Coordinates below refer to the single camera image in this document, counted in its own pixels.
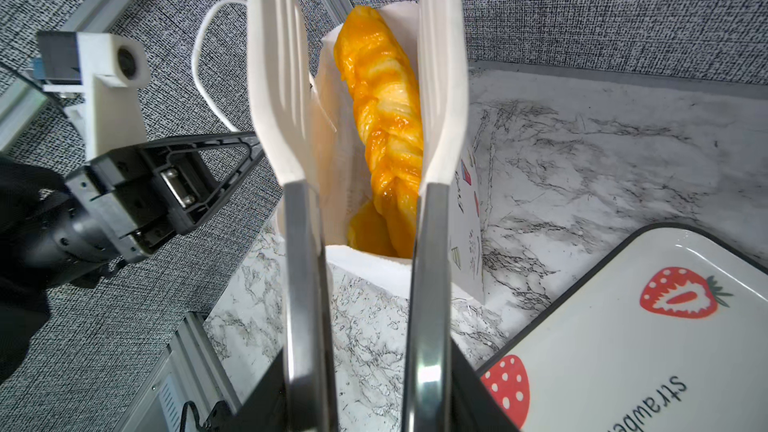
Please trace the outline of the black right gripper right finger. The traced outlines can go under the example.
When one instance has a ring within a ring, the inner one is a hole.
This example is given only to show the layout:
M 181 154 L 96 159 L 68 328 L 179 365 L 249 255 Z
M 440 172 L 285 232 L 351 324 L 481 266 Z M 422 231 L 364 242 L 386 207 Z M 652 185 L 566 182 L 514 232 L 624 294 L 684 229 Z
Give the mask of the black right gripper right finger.
M 454 341 L 451 342 L 450 383 L 451 431 L 519 431 L 493 400 Z

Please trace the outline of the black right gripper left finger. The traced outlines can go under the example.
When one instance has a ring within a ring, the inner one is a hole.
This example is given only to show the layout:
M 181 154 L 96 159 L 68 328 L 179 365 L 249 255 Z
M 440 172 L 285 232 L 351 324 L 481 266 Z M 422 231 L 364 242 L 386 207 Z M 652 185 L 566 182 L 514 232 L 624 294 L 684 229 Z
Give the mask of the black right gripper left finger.
M 283 351 L 280 351 L 230 421 L 231 431 L 287 430 Z

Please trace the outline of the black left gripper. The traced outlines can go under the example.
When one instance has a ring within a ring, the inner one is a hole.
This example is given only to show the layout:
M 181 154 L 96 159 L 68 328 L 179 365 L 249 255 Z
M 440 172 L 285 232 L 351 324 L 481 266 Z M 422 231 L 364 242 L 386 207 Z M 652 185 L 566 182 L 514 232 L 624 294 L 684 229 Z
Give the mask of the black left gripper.
M 65 184 L 127 262 L 209 221 L 265 157 L 254 132 L 198 134 L 113 149 Z

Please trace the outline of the white paper gift bag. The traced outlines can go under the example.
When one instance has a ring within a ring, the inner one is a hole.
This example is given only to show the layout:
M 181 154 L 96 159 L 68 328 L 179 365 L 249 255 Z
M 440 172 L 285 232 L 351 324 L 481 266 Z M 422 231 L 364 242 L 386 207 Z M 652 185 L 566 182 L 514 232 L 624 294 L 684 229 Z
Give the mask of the white paper gift bag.
M 317 194 L 330 264 L 407 297 L 411 258 L 370 254 L 347 243 L 349 222 L 372 191 L 352 98 L 334 61 L 339 31 L 323 38 L 319 68 L 311 73 L 298 0 L 242 0 L 242 5 L 250 114 L 279 183 L 304 179 Z M 424 134 L 418 203 L 440 218 L 426 235 L 442 243 L 437 262 L 453 293 L 482 300 L 478 177 L 466 143 L 469 84 L 462 0 L 398 2 L 379 13 L 418 78 Z

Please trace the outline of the white and steel tongs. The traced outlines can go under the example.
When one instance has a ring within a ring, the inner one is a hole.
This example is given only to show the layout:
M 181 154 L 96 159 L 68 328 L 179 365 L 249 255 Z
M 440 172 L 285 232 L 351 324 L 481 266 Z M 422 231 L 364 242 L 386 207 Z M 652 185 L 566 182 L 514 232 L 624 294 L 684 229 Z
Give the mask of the white and steel tongs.
M 424 163 L 411 261 L 384 273 L 409 281 L 403 428 L 446 431 L 451 415 L 450 188 L 468 125 L 462 0 L 393 5 L 382 16 L 418 75 Z M 349 219 L 371 195 L 352 99 L 331 56 L 308 69 L 297 0 L 247 0 L 247 77 L 255 131 L 283 190 L 283 370 L 288 427 L 338 425 L 326 255 L 347 253 Z

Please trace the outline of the striped croissant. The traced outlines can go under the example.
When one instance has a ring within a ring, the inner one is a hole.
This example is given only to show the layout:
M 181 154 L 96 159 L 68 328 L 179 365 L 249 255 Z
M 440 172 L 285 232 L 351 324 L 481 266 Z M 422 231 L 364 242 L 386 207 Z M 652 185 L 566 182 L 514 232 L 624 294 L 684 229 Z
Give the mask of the striped croissant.
M 387 223 L 376 210 L 372 200 L 368 200 L 352 217 L 347 229 L 348 245 L 358 251 L 396 257 Z

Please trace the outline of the long twisted bread loaf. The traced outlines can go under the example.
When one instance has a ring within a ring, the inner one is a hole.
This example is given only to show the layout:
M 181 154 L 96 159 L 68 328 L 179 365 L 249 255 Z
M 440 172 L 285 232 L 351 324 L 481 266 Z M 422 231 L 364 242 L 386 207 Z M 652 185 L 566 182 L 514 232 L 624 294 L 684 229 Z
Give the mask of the long twisted bread loaf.
M 398 258 L 413 257 L 424 136 L 419 87 L 410 60 L 382 15 L 357 6 L 334 45 L 334 61 L 353 102 L 376 210 Z

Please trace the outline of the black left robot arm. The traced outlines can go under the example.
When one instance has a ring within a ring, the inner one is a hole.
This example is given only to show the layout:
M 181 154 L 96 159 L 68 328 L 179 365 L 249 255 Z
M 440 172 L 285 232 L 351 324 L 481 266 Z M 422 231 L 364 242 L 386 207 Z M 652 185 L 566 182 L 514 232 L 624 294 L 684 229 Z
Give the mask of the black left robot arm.
M 108 151 L 68 176 L 1 160 L 1 378 L 51 316 L 48 290 L 95 288 L 226 205 L 264 159 L 253 132 L 186 135 Z

